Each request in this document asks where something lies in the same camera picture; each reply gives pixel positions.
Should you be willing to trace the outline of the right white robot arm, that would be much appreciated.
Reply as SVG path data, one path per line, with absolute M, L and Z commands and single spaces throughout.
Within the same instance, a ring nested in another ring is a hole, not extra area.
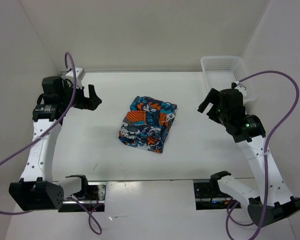
M 256 115 L 246 113 L 243 94 L 238 89 L 218 91 L 212 88 L 198 112 L 207 106 L 210 120 L 225 127 L 234 142 L 243 151 L 257 183 L 254 190 L 235 179 L 228 171 L 211 175 L 209 191 L 215 197 L 227 194 L 245 207 L 253 224 L 263 227 L 288 218 L 300 211 L 300 197 L 287 187 L 266 146 L 266 131 Z

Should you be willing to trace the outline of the colourful patterned shorts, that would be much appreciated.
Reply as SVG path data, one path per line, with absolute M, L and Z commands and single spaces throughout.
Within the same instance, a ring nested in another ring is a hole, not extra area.
M 118 132 L 126 146 L 161 154 L 178 106 L 149 96 L 137 96 Z

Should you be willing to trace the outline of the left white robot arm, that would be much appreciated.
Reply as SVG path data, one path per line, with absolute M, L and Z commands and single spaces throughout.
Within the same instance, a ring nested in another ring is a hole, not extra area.
M 26 166 L 18 180 L 9 185 L 9 194 L 25 212 L 58 210 L 65 200 L 75 196 L 84 200 L 90 195 L 88 179 L 83 174 L 68 175 L 53 181 L 55 147 L 67 107 L 94 111 L 102 100 L 95 87 L 88 85 L 89 96 L 69 79 L 50 76 L 42 80 L 42 94 L 32 111 L 33 141 Z

